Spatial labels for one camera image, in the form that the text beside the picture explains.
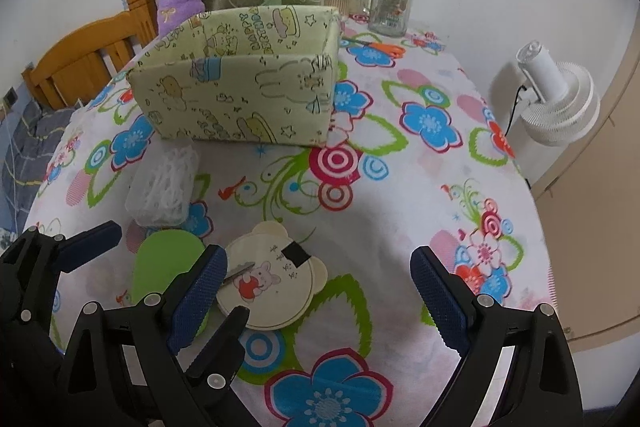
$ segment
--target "glass jar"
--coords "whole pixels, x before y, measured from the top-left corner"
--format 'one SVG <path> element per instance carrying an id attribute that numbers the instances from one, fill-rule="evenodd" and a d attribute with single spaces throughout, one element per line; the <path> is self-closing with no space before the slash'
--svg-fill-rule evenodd
<path id="1" fill-rule="evenodd" d="M 369 29 L 388 37 L 403 37 L 412 0 L 371 0 Z"/>

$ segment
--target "black cable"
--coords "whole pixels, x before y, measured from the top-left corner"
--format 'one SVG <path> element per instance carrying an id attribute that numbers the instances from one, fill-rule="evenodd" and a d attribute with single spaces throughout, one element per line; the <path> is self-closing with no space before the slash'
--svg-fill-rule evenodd
<path id="1" fill-rule="evenodd" d="M 507 126 L 507 132 L 504 133 L 505 136 L 507 136 L 509 134 L 509 130 L 511 128 L 511 123 L 513 122 L 513 115 L 516 112 L 516 106 L 518 105 L 518 95 L 520 94 L 520 91 L 525 89 L 524 86 L 520 86 L 518 88 L 518 90 L 516 91 L 516 99 L 513 101 L 513 108 L 511 109 L 511 116 L 509 117 L 509 125 Z"/>

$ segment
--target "black sticker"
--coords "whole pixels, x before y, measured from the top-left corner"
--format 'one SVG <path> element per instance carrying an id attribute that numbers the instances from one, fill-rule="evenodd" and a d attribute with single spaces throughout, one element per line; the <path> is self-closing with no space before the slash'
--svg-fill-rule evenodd
<path id="1" fill-rule="evenodd" d="M 296 268 L 300 268 L 311 257 L 295 241 L 288 247 L 283 248 L 281 252 L 284 254 L 284 257 L 289 259 L 294 264 Z"/>

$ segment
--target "wooden door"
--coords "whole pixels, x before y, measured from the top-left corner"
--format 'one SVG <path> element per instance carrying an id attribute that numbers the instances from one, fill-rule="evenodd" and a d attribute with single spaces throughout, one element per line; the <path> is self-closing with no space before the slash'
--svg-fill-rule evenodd
<path id="1" fill-rule="evenodd" d="M 639 317 L 639 72 L 595 138 L 536 204 L 567 337 L 589 337 Z"/>

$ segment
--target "plaid blanket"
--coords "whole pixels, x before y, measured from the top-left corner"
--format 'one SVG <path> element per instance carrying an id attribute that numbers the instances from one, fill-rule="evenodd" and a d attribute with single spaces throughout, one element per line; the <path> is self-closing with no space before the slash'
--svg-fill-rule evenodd
<path id="1" fill-rule="evenodd" d="M 74 111 L 74 108 L 41 110 L 31 100 L 20 117 L 2 165 L 2 189 L 12 229 L 18 233 Z"/>

